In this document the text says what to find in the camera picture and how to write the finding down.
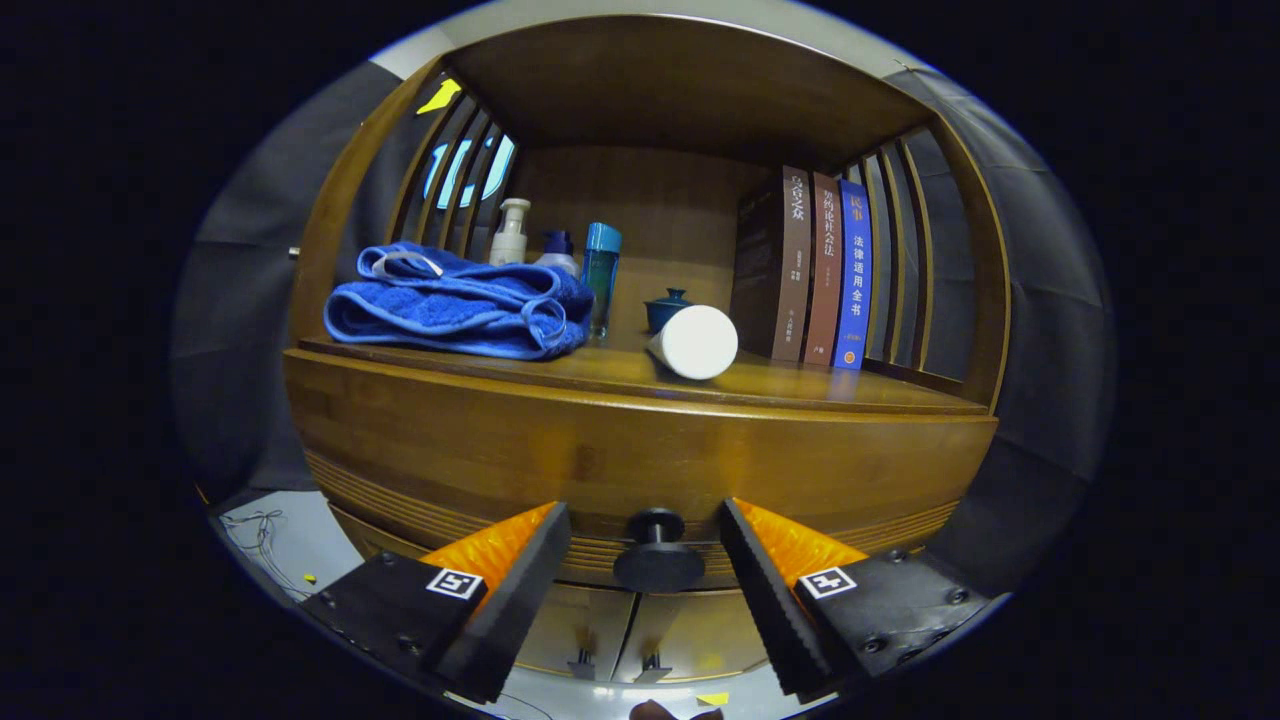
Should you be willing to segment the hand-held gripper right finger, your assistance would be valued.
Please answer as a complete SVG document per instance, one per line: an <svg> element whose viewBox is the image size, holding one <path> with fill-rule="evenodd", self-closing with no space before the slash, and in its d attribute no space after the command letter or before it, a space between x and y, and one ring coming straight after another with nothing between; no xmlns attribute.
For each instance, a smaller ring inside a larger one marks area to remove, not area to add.
<svg viewBox="0 0 1280 720"><path fill-rule="evenodd" d="M740 498L721 505L719 538L782 692L803 701L899 676L1001 606L925 552L869 555Z"/></svg>

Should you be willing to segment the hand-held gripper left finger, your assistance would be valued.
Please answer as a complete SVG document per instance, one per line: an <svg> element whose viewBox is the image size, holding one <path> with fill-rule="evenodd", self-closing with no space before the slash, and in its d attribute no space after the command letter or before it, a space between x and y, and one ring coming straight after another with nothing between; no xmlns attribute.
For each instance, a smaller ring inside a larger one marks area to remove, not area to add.
<svg viewBox="0 0 1280 720"><path fill-rule="evenodd" d="M566 503L544 503L425 555L371 556L300 607L416 687L494 702L570 538Z"/></svg>

